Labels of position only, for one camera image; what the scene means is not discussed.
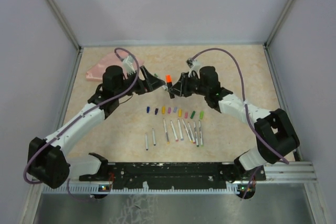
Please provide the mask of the orange capped black highlighter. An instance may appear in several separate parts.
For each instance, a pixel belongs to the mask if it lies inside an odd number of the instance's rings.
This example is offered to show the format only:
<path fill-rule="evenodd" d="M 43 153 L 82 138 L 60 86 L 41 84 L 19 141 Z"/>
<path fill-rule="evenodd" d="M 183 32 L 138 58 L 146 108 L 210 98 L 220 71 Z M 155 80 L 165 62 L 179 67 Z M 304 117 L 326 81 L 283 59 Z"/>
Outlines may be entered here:
<path fill-rule="evenodd" d="M 172 91 L 172 79 L 171 79 L 171 76 L 169 74 L 167 74 L 165 76 L 166 78 L 166 85 L 167 85 L 167 91 L 169 93 L 169 96 L 171 99 L 174 99 L 175 98 L 175 95 L 171 92 Z"/>

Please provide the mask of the light green pen cap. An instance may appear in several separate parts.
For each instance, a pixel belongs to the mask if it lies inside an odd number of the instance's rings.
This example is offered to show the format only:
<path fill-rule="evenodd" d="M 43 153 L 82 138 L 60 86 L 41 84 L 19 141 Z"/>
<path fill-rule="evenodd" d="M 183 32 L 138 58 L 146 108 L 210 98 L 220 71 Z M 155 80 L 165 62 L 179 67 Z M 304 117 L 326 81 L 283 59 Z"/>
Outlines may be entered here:
<path fill-rule="evenodd" d="M 203 117 L 204 117 L 204 111 L 201 111 L 201 112 L 200 112 L 200 117 L 199 117 L 199 119 L 202 120 Z"/>

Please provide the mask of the magenta capped marker pen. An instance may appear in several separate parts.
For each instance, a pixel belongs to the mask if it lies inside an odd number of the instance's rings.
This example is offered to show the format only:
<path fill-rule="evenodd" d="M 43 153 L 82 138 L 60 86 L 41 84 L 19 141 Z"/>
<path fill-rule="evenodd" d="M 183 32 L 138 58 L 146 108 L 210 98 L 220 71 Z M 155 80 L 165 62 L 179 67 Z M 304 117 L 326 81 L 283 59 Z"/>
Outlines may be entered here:
<path fill-rule="evenodd" d="M 189 133 L 190 133 L 190 136 L 191 136 L 191 140 L 192 140 L 193 144 L 196 144 L 196 140 L 194 138 L 194 133 L 192 131 L 191 125 L 190 125 L 189 122 L 187 123 L 187 125 L 188 125 L 188 130 L 189 130 Z"/>

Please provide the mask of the dark green capped marker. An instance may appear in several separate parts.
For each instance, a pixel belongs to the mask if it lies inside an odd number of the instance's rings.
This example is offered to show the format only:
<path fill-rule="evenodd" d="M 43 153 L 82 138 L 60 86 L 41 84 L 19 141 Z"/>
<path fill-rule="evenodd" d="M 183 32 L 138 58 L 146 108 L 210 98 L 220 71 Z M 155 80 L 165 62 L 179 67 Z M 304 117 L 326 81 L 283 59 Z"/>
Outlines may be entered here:
<path fill-rule="evenodd" d="M 196 146 L 199 147 L 198 133 L 197 133 L 197 127 L 196 127 L 195 121 L 193 122 L 193 125 L 194 125 L 194 134 L 195 134 L 195 143 L 196 143 Z"/>

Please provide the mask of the lavender marker pen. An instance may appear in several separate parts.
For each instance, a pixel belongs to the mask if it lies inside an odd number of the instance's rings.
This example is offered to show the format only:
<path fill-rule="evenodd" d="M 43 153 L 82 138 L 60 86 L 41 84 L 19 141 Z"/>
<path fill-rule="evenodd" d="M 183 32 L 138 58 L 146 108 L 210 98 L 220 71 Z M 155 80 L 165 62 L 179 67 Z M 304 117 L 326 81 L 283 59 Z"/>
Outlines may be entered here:
<path fill-rule="evenodd" d="M 183 141 L 184 137 L 183 137 L 183 133 L 182 133 L 182 127 L 181 127 L 180 119 L 177 119 L 177 123 L 178 123 L 178 131 L 179 131 L 180 140 Z"/>

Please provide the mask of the light green capped marker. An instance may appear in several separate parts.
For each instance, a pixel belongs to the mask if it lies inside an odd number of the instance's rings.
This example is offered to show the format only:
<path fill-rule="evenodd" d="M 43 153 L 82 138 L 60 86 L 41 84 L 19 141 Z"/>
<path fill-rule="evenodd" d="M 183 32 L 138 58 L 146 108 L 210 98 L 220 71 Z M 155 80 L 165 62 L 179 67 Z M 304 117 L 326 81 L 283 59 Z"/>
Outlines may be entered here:
<path fill-rule="evenodd" d="M 198 127 L 199 127 L 199 139 L 200 139 L 200 146 L 204 146 L 204 141 L 203 141 L 203 131 L 202 131 L 202 124 L 201 121 L 198 121 Z"/>

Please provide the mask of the pink capped marker pen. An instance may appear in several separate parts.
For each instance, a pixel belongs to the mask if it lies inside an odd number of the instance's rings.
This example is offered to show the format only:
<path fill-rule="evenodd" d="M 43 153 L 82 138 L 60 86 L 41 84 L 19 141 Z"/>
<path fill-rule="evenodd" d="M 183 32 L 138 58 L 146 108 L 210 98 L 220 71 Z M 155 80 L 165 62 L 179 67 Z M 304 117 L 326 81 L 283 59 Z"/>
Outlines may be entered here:
<path fill-rule="evenodd" d="M 172 120 L 170 120 L 170 124 L 171 124 L 171 128 L 172 128 L 172 131 L 173 131 L 174 139 L 175 139 L 176 142 L 178 142 L 179 138 L 177 137 L 177 133 L 176 133 L 176 130 L 175 130 L 175 127 L 174 127 L 174 124 L 173 124 Z"/>

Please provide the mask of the orange white marker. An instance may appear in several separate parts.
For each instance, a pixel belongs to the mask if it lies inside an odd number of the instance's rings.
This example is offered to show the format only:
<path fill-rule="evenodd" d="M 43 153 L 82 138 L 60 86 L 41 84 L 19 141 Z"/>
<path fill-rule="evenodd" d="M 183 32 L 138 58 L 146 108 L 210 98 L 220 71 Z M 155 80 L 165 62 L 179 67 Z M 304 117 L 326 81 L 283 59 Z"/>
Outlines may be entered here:
<path fill-rule="evenodd" d="M 170 140 L 169 140 L 169 134 L 167 131 L 167 125 L 166 125 L 165 119 L 163 119 L 163 125 L 164 125 L 165 139 L 166 139 L 167 144 L 169 144 Z"/>

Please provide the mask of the blue capped marker pen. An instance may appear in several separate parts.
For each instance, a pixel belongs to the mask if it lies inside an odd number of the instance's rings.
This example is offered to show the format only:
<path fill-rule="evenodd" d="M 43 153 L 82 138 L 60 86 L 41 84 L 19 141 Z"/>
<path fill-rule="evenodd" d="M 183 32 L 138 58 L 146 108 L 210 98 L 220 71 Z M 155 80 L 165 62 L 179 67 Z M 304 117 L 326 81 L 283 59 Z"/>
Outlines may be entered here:
<path fill-rule="evenodd" d="M 145 149 L 146 151 L 149 150 L 149 140 L 148 140 L 148 134 L 145 133 Z"/>

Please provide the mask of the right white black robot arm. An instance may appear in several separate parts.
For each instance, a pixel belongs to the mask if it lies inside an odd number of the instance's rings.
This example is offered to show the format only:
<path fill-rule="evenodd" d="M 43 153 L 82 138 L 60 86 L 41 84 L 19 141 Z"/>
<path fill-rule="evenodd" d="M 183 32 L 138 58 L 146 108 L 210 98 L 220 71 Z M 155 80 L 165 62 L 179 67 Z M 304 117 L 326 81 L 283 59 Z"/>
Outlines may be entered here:
<path fill-rule="evenodd" d="M 178 97 L 202 95 L 210 108 L 233 116 L 250 127 L 256 136 L 256 147 L 234 160 L 234 172 L 239 179 L 248 179 L 255 168 L 266 164 L 288 164 L 285 157 L 300 145 L 286 111 L 270 111 L 241 100 L 221 86 L 214 67 L 181 73 L 175 84 L 168 85 L 168 91 Z"/>

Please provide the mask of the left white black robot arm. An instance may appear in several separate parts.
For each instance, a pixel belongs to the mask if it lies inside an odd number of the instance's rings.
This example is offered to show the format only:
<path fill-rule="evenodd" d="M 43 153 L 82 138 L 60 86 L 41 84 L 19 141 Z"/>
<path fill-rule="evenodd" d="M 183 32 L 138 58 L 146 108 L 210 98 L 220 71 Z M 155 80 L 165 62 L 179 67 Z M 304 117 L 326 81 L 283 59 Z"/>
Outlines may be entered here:
<path fill-rule="evenodd" d="M 163 85 L 165 82 L 150 74 L 144 66 L 127 75 L 120 66 L 109 66 L 102 75 L 102 84 L 74 118 L 47 137 L 36 137 L 30 142 L 24 180 L 55 189 L 66 180 L 80 176 L 106 179 L 109 167 L 102 156 L 88 154 L 73 159 L 66 156 L 92 128 L 114 112 L 120 98 L 134 93 L 146 94 Z"/>

